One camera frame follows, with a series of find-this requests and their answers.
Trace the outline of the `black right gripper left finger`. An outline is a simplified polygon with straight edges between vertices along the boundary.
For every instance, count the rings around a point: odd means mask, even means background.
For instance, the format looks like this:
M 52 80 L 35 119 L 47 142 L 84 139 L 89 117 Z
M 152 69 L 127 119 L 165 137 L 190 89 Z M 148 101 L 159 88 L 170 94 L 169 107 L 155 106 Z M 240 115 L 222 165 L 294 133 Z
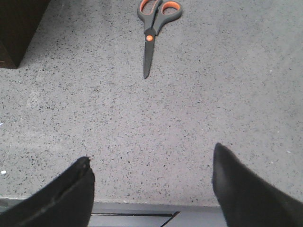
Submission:
M 2 227 L 86 227 L 94 202 L 95 176 L 80 157 L 51 183 L 0 216 Z

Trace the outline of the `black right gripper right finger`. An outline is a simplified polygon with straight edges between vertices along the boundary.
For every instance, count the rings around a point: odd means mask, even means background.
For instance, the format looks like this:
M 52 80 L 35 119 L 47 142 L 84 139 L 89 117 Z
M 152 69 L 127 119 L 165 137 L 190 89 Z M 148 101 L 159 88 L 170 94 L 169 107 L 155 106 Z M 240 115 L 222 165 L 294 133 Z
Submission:
M 301 227 L 303 204 L 248 169 L 217 143 L 213 190 L 229 227 Z

